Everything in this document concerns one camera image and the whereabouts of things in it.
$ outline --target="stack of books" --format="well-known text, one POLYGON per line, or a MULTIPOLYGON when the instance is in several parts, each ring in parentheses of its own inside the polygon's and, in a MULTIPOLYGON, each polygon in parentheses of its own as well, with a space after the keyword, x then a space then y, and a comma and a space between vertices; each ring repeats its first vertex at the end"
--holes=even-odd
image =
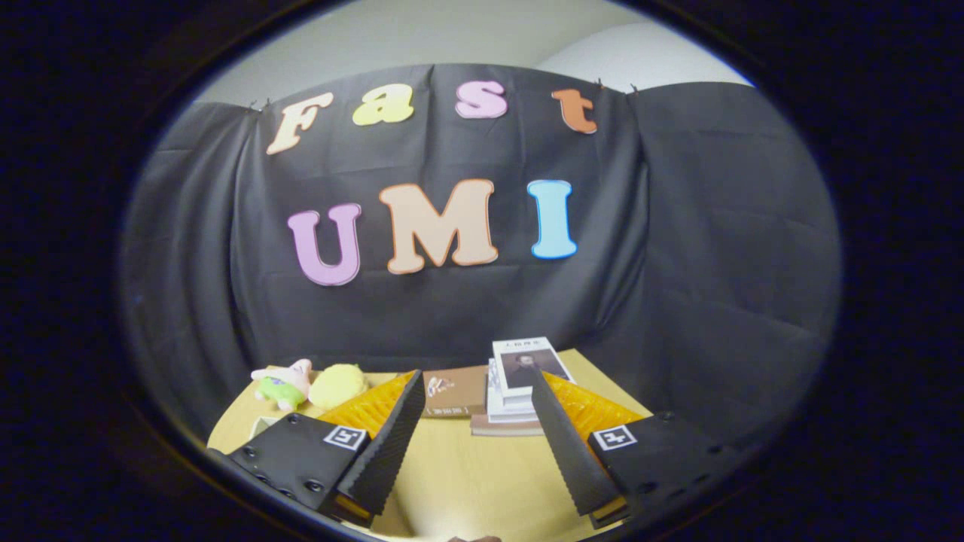
POLYGON ((473 435, 542 435, 542 426, 532 406, 532 385, 542 372, 575 383, 545 337, 497 340, 489 360, 486 385, 486 414, 471 419, 473 435))

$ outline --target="white wall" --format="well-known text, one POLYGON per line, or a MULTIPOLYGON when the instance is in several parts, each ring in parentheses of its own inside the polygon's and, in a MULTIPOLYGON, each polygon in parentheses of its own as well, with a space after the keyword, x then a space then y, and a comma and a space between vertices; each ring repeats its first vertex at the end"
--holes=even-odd
POLYGON ((618 26, 567 46, 535 66, 630 93, 691 81, 750 83, 706 49, 655 23, 618 26))
POLYGON ((645 15, 603 0, 358 0, 266 44, 197 101, 263 104, 339 77, 429 63, 602 77, 627 92, 627 82, 741 80, 645 15))

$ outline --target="black cloth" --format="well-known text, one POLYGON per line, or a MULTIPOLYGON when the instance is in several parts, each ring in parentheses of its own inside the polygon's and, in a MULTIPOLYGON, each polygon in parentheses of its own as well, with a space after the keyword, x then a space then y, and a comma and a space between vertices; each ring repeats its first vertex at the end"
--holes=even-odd
MULTIPOLYGON (((690 83, 625 95, 523 68, 393 68, 305 90, 263 111, 189 107, 144 167, 124 232, 123 303, 156 398, 202 438, 249 372, 310 357, 392 371, 485 364, 491 341, 579 348, 652 410, 722 437, 786 411, 819 368, 837 307, 840 240, 813 158, 753 88, 690 83), (455 91, 495 80, 509 110, 455 112, 455 91), (414 114, 356 126, 362 96, 414 89, 414 114), (550 95, 593 102, 577 133, 550 95), (291 103, 332 92, 294 149, 265 149, 291 103), (498 259, 393 275, 388 186, 440 212, 456 182, 487 178, 498 259), (575 255, 538 259, 536 179, 568 181, 575 255), (358 203, 361 272, 319 286, 301 271, 296 212, 321 214, 321 258, 340 254, 328 209, 358 203)), ((420 247, 416 248, 424 255, 420 247)))

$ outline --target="peach letter m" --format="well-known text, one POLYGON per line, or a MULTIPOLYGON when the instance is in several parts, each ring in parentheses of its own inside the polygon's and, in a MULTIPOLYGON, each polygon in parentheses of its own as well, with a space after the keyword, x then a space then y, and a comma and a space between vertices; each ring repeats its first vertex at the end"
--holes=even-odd
POLYGON ((489 196, 495 191, 490 180, 469 178, 452 189, 440 215, 422 189, 415 184, 398 184, 382 190, 378 199, 391 213, 395 257, 388 271, 396 275, 416 273, 425 258, 415 253, 415 238, 436 267, 441 267, 459 236, 452 261, 459 265, 479 265, 495 261, 498 251, 489 235, 489 196))

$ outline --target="wooden table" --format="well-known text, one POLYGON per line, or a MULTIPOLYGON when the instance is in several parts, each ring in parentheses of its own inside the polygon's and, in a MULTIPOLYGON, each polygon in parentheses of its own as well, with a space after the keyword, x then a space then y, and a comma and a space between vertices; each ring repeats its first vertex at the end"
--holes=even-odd
MULTIPOLYGON (((651 413, 575 350, 559 353, 576 382, 644 416, 651 413)), ((312 381, 318 371, 311 375, 312 381)), ((367 373, 371 386, 395 373, 367 373)), ((208 447, 231 453, 248 442, 259 417, 280 418, 272 403, 254 398, 252 384, 231 403, 208 447)), ((297 412, 320 416, 308 401, 297 412)), ((476 437, 469 419, 418 422, 405 461, 371 528, 350 528, 389 541, 445 542, 486 535, 502 542, 574 542, 595 530, 580 517, 543 436, 476 437)))

